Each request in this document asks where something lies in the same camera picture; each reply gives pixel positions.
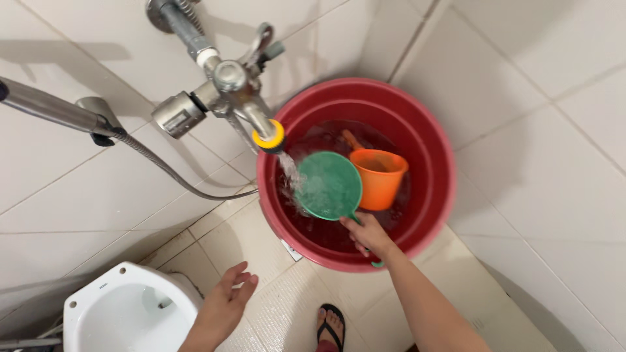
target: red pants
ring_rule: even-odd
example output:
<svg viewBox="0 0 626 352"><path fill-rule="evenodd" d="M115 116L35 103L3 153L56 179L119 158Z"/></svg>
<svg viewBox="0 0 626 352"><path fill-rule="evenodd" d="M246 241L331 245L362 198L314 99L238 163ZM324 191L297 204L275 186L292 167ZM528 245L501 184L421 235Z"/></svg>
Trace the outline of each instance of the red pants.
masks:
<svg viewBox="0 0 626 352"><path fill-rule="evenodd" d="M339 352L339 348L328 340L322 340L317 345L315 352Z"/></svg>

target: foot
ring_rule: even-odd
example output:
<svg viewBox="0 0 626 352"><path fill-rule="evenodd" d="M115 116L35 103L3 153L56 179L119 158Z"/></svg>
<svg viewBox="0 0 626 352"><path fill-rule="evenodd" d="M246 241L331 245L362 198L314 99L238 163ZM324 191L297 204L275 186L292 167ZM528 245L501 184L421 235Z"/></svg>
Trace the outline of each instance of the foot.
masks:
<svg viewBox="0 0 626 352"><path fill-rule="evenodd" d="M335 332L335 334L337 334L337 337L343 344L344 343L344 325L341 323L341 320L339 320L339 317L331 310L327 312L324 308L320 308L319 311L317 312L316 330L319 330L319 327L322 326L322 324L324 324L324 320L326 320L328 325L331 326L332 330ZM320 334L319 341L322 341L323 339L328 340L332 344L337 346L337 342L335 342L335 339L332 338L332 335L331 333L328 332L328 329L324 329L322 333Z"/></svg>

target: toilet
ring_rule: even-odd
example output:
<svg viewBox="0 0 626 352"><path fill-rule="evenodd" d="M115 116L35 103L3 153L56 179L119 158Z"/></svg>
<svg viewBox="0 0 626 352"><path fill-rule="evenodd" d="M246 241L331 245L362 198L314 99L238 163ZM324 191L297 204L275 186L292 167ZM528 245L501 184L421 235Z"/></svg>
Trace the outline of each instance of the toilet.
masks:
<svg viewBox="0 0 626 352"><path fill-rule="evenodd" d="M202 306L186 276L122 262L63 307L65 352L176 352Z"/></svg>

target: yellow hose adapter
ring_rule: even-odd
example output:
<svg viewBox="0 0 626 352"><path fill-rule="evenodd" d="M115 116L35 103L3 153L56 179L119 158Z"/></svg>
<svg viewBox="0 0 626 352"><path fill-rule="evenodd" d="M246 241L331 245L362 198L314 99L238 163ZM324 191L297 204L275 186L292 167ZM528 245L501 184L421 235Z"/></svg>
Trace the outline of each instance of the yellow hose adapter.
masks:
<svg viewBox="0 0 626 352"><path fill-rule="evenodd" d="M272 138L271 140L262 140L261 137L259 137L259 133L257 131L252 131L252 140L265 153L280 153L285 147L285 129L282 127L280 122L276 120L270 119L270 122L272 122L274 127L276 127L276 134L274 135L274 138Z"/></svg>

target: black flip-flop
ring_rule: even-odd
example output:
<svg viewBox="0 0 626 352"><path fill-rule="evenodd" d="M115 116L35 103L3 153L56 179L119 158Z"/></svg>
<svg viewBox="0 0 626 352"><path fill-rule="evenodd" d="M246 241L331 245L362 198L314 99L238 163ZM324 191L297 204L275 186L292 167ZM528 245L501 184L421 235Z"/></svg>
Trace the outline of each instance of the black flip-flop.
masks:
<svg viewBox="0 0 626 352"><path fill-rule="evenodd" d="M344 343L345 343L346 342L346 320L344 319L344 315L341 314L341 311L339 310L339 308L333 306L330 303L324 303L324 304L322 304L320 309L326 310L327 314L328 314L328 311L332 311L333 313L335 313L339 317L339 320L344 325L343 337L344 337ZM319 327L319 329L317 329L317 342L319 343L319 336L322 334L322 331L324 331L324 329L328 330L328 332L331 334L332 338L335 340L335 343L339 347L339 352L343 352L344 351L344 343L341 342L341 340L339 339L339 336L337 336L337 333L335 333L335 331L332 329L332 327L330 325L328 325L328 323L326 322L326 319L324 319L324 322L322 323L322 325Z"/></svg>

